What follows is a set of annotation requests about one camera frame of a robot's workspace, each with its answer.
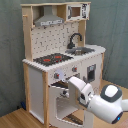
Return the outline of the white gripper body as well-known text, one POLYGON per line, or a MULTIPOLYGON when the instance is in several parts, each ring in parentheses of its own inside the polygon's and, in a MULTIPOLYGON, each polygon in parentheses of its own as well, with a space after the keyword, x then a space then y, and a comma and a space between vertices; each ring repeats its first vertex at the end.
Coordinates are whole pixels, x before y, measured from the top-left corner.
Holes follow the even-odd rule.
POLYGON ((77 77, 71 77, 68 81, 68 88, 70 103, 75 107, 87 108, 94 95, 92 85, 77 77))

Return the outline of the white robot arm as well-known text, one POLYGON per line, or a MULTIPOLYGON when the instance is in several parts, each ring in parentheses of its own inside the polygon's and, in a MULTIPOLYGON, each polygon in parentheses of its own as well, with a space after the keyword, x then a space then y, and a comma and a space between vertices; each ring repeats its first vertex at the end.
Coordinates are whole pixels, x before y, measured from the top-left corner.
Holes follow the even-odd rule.
POLYGON ((97 95, 90 83, 71 77, 68 88, 72 105, 86 109, 109 124, 117 123, 123 113, 128 112, 128 99, 122 99, 122 90, 115 85, 105 85, 97 95))

